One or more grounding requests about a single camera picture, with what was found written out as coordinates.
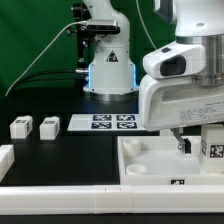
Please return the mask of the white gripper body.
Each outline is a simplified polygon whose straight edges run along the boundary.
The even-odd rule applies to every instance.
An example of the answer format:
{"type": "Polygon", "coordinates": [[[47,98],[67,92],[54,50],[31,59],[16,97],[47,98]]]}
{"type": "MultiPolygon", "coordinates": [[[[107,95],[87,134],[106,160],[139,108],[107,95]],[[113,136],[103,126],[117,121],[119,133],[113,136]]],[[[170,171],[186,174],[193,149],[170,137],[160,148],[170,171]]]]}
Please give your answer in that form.
{"type": "Polygon", "coordinates": [[[140,83],[139,116],[149,132],[224,121],[224,85],[200,87],[190,77],[140,83]]]}

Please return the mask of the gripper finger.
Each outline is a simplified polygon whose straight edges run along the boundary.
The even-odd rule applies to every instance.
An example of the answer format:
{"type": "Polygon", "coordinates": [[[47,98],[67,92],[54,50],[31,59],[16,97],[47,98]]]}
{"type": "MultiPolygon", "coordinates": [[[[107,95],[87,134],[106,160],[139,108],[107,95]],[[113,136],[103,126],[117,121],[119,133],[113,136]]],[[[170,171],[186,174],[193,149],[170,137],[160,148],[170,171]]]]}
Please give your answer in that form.
{"type": "Polygon", "coordinates": [[[173,135],[178,141],[178,150],[182,154],[190,154],[191,153],[191,142],[188,138],[183,138],[180,134],[180,131],[178,128],[172,129],[173,135]]]}

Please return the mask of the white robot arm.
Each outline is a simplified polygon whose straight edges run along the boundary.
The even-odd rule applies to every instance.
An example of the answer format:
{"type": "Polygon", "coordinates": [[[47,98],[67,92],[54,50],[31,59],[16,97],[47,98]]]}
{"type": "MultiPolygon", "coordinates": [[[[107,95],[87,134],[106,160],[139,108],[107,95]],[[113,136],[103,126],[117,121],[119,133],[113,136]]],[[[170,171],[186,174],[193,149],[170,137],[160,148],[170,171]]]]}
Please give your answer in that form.
{"type": "Polygon", "coordinates": [[[149,131],[224,121],[224,0],[154,0],[154,10],[176,25],[176,40],[143,58],[136,82],[129,58],[129,21],[110,0],[83,0],[91,18],[81,30],[96,36],[86,94],[115,101],[139,92],[139,115],[149,131]]]}

